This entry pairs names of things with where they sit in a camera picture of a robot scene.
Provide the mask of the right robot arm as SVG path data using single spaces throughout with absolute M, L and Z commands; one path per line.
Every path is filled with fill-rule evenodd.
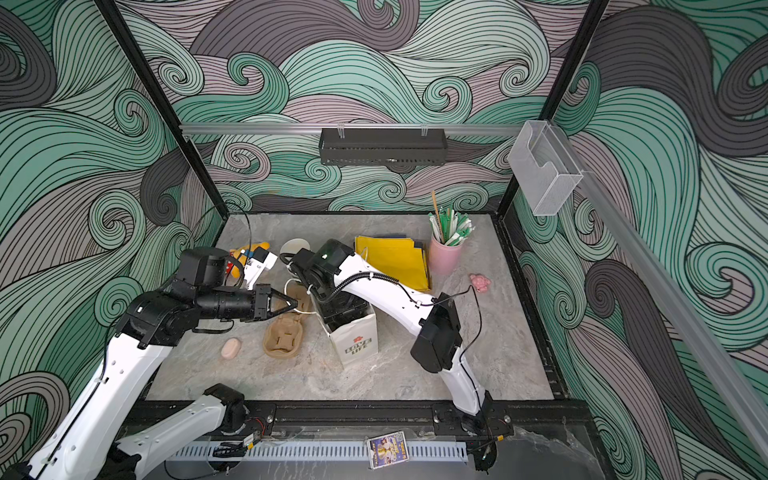
M 452 295 L 434 297 L 407 287 L 335 239 L 317 252 L 302 248 L 282 254 L 280 260 L 307 287 L 316 306 L 329 307 L 352 295 L 395 319 L 414 336 L 412 358 L 425 371 L 439 375 L 448 388 L 462 428 L 472 435 L 490 430 L 492 397 L 469 365 Z

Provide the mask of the white paper takeout bag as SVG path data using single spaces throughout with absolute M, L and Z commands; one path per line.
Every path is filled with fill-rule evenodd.
M 342 292 L 321 304 L 296 278 L 285 282 L 283 292 L 297 300 L 296 313 L 318 320 L 343 368 L 378 353 L 377 317 L 367 301 Z

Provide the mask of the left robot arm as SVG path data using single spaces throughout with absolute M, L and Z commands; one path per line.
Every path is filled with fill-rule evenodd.
M 72 411 L 27 461 L 6 479 L 141 479 L 196 438 L 215 431 L 236 435 L 246 426 L 243 395 L 223 384 L 148 429 L 116 436 L 145 385 L 188 332 L 216 319 L 261 322 L 279 316 L 274 298 L 297 301 L 258 277 L 277 261 L 257 248 L 240 263 L 228 251 L 195 247 L 181 254 L 168 286 L 138 295 L 116 323 L 104 358 Z

